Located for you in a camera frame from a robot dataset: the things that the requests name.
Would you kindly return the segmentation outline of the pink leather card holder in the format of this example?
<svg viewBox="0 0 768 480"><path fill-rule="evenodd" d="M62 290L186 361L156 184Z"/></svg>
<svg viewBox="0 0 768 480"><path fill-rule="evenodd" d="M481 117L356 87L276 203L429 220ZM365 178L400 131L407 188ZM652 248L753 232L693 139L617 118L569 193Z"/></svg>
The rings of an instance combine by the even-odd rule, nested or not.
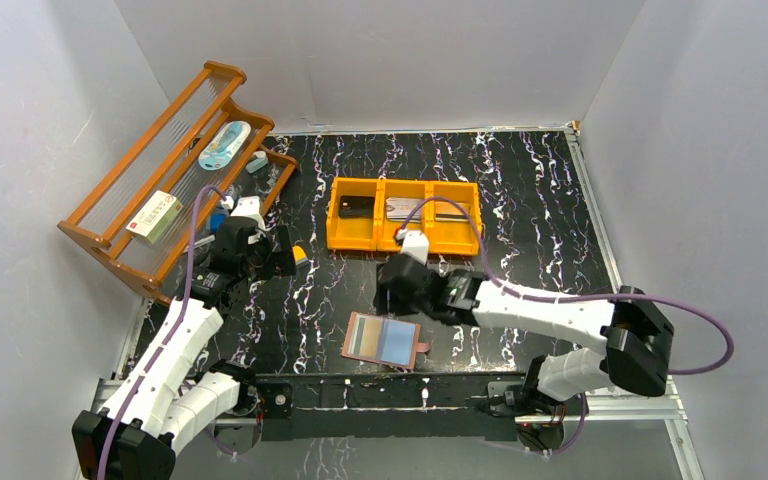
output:
<svg viewBox="0 0 768 480"><path fill-rule="evenodd" d="M352 357L346 353L347 337L352 328L352 323L357 316L380 317L385 320L381 342L375 358ZM406 322L393 317L382 317L370 314L353 312L349 317L345 341L341 349L341 356L348 359L385 365L394 368L403 368L412 371L415 368L416 357L419 354L427 354L431 349L430 342L420 341L421 326L417 323Z"/></svg>

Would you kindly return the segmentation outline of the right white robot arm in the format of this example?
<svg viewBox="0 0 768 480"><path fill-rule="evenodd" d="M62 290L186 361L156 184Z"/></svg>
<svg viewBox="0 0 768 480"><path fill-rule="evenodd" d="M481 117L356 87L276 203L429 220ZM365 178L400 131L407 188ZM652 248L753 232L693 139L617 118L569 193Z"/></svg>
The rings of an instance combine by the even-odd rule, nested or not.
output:
<svg viewBox="0 0 768 480"><path fill-rule="evenodd" d="M659 397L666 391L674 327L653 301L632 288L617 294L567 295L517 285L488 272L430 268L430 243L418 231L378 266L382 315L423 314L442 324L509 328L576 344L560 356L534 359L525 405L550 413L580 393L616 386Z"/></svg>

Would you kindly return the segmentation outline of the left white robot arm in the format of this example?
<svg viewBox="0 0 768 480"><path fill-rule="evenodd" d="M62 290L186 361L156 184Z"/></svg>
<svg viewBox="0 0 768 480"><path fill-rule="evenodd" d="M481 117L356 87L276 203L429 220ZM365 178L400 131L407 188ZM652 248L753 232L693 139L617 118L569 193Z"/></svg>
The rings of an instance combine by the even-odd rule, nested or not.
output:
<svg viewBox="0 0 768 480"><path fill-rule="evenodd" d="M224 323L217 305L230 290L297 271L287 228L266 229L260 210L258 197L241 197L202 260L188 246L183 289L144 355L98 411L82 411L72 425L83 478L168 479L182 450L218 418L290 417L286 382L227 359L190 372Z"/></svg>

